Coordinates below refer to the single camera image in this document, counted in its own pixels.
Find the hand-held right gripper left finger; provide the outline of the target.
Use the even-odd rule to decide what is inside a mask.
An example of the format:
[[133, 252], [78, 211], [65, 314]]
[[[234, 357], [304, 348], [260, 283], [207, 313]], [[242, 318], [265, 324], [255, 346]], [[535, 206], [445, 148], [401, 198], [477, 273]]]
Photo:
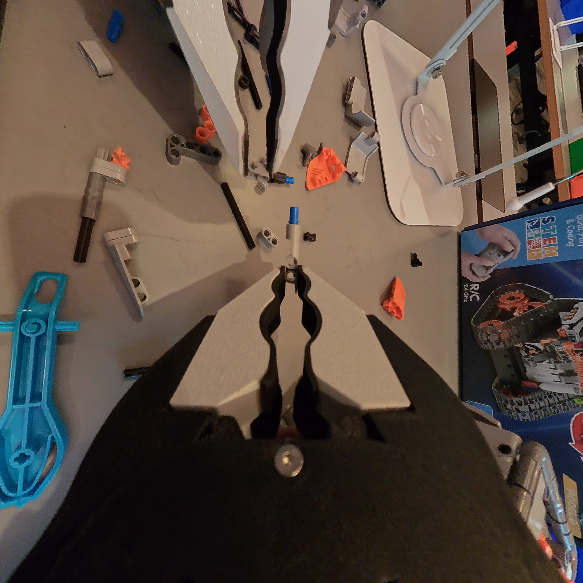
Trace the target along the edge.
[[217, 312], [170, 400], [173, 409], [233, 417], [253, 438], [276, 436], [283, 396], [273, 334], [286, 284], [281, 266]]

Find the grey L-shaped beam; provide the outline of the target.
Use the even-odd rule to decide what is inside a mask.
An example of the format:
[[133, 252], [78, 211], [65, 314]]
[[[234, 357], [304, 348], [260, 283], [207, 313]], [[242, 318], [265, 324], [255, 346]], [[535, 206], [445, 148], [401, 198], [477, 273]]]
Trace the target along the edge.
[[165, 141], [165, 156], [171, 165], [179, 165], [184, 157], [209, 165], [217, 165], [222, 159], [222, 152], [212, 145], [200, 144], [181, 135], [170, 134]]

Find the teal separator tool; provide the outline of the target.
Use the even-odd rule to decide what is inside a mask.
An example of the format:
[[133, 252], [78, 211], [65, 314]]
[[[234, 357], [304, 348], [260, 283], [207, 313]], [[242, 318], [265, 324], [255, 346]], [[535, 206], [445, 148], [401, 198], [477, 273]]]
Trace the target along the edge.
[[37, 272], [11, 321], [6, 407], [1, 416], [1, 508], [37, 499], [59, 470], [68, 436], [53, 399], [57, 335], [76, 332], [77, 321], [58, 317], [68, 277]]

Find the light grey slope tile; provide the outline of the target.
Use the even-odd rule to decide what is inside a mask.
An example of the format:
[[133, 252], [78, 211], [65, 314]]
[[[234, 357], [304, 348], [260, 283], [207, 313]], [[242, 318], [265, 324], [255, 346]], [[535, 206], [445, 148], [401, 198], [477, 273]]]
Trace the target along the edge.
[[99, 42], [95, 40], [78, 41], [77, 47], [97, 77], [113, 76], [113, 66]]

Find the white book stand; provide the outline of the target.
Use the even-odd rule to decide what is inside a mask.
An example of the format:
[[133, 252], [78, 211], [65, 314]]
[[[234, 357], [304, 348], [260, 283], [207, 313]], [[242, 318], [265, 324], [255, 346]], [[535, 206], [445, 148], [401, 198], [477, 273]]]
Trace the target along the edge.
[[474, 176], [464, 174], [458, 178], [452, 177], [451, 163], [447, 160], [446, 132], [438, 119], [439, 108], [431, 106], [428, 88], [431, 83], [441, 76], [441, 68], [448, 59], [456, 53], [462, 42], [473, 33], [497, 4], [499, 4], [499, 1], [482, 1], [476, 10], [470, 13], [470, 16], [463, 21], [433, 59], [429, 61], [425, 69], [419, 73], [416, 79], [415, 92], [406, 99], [402, 107], [402, 130], [409, 149], [421, 164], [434, 170], [441, 185], [445, 188], [461, 187], [477, 182], [495, 172], [527, 160], [529, 157], [540, 154], [582, 134], [582, 126], [580, 126], [540, 147], [529, 150], [520, 156]]

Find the orange flat panel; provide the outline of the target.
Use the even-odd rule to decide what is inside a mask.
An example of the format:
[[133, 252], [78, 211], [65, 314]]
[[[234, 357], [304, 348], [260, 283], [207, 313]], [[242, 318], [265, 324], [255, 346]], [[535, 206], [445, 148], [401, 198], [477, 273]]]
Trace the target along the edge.
[[308, 163], [305, 187], [308, 191], [313, 191], [322, 186], [333, 184], [340, 179], [344, 172], [346, 172], [346, 167], [335, 151], [323, 146]]

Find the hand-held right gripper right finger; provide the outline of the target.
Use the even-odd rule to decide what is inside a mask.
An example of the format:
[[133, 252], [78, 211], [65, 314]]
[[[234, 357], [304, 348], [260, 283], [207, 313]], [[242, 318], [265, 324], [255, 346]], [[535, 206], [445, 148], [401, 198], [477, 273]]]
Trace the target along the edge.
[[309, 335], [295, 388], [295, 425], [326, 439], [346, 418], [411, 406], [367, 314], [310, 268], [297, 268], [302, 326]]

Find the light grey beam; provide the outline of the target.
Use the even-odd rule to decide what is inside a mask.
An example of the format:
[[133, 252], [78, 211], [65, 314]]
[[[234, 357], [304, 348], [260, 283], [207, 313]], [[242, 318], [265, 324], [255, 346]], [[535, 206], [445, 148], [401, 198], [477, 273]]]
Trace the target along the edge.
[[300, 235], [300, 225], [288, 222], [286, 239], [291, 242], [291, 253], [285, 260], [285, 278], [288, 283], [295, 283], [297, 278], [297, 268], [300, 264]]

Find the black thin axle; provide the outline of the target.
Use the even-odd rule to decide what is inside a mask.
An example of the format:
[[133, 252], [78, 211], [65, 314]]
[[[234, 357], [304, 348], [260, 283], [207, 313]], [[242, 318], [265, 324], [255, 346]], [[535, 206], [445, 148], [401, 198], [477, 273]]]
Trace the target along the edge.
[[257, 27], [249, 20], [243, 1], [227, 1], [229, 14], [244, 29], [244, 38], [247, 43], [258, 48], [259, 31]]

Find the white tipped rod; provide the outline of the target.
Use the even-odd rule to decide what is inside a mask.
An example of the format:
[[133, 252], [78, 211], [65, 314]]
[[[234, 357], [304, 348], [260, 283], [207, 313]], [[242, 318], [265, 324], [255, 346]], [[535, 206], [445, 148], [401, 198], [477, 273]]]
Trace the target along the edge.
[[558, 185], [582, 175], [582, 170], [562, 179], [548, 182], [524, 195], [516, 196], [506, 204], [507, 212], [518, 212], [523, 206], [551, 193]]

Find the light grey long block piece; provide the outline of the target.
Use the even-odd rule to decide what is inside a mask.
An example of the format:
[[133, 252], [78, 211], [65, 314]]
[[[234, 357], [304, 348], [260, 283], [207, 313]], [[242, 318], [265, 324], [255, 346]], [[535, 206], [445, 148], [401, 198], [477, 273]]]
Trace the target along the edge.
[[137, 232], [127, 227], [105, 232], [102, 239], [131, 296], [139, 319], [143, 320], [145, 317], [144, 307], [149, 300], [149, 292], [141, 277], [133, 274], [129, 266], [132, 260], [130, 247], [139, 243]]

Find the orange wedge brick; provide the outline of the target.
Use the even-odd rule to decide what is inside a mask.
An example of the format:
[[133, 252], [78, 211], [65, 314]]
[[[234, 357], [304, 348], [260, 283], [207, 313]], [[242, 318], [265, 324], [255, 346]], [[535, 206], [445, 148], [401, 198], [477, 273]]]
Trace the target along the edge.
[[394, 277], [381, 303], [382, 308], [398, 321], [403, 320], [406, 292], [399, 277]]

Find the grey cylinder axle assembly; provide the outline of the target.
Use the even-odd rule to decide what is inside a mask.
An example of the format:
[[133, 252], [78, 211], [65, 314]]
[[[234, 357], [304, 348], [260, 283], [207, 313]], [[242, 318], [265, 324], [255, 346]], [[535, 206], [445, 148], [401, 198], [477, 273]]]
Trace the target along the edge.
[[73, 260], [78, 264], [86, 262], [93, 227], [97, 221], [103, 201], [106, 182], [124, 186], [131, 159], [121, 146], [112, 152], [100, 148], [92, 159], [84, 197], [80, 210], [80, 226]]

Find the orange five-hole connector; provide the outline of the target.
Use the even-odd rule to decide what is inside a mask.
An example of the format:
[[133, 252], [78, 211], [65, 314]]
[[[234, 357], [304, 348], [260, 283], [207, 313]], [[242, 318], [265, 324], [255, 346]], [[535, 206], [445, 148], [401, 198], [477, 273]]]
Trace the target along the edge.
[[198, 143], [207, 144], [216, 135], [216, 128], [206, 104], [200, 108], [199, 120], [200, 125], [196, 128], [193, 138]]

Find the robot kit box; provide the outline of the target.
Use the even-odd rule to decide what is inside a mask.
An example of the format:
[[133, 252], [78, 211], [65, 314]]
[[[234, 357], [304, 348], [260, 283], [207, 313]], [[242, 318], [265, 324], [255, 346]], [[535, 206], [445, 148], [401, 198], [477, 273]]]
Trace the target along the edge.
[[550, 454], [582, 544], [582, 199], [464, 229], [461, 397]]

